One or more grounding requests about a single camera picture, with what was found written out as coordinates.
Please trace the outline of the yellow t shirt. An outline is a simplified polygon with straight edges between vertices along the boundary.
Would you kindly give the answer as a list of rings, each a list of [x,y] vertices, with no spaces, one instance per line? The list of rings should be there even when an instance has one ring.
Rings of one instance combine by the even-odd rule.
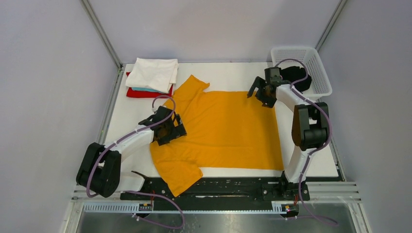
[[[187,135],[150,145],[153,164],[174,196],[202,178],[202,168],[283,170],[275,110],[245,91],[208,91],[194,76],[165,106],[180,115]]]

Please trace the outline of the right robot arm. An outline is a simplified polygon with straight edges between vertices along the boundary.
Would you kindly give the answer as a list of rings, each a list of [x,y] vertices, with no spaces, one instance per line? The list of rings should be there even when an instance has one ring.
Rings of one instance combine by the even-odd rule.
[[[274,82],[269,82],[259,76],[247,92],[247,97],[252,96],[268,108],[280,101],[293,113],[291,135],[294,150],[276,186],[283,199],[291,200],[302,192],[312,157],[331,140],[328,105],[324,102],[315,103],[304,97],[288,81],[275,79]]]

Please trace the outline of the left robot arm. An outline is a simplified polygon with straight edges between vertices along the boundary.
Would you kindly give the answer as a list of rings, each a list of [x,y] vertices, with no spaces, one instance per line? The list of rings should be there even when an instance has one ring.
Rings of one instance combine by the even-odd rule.
[[[91,143],[86,149],[76,175],[76,183],[86,189],[89,198],[107,198],[121,187],[140,200],[149,197],[151,187],[139,181],[133,184],[132,172],[123,171],[121,164],[138,148],[152,142],[159,146],[187,135],[183,121],[175,108],[158,107],[152,115],[140,121],[129,133],[108,145]]]

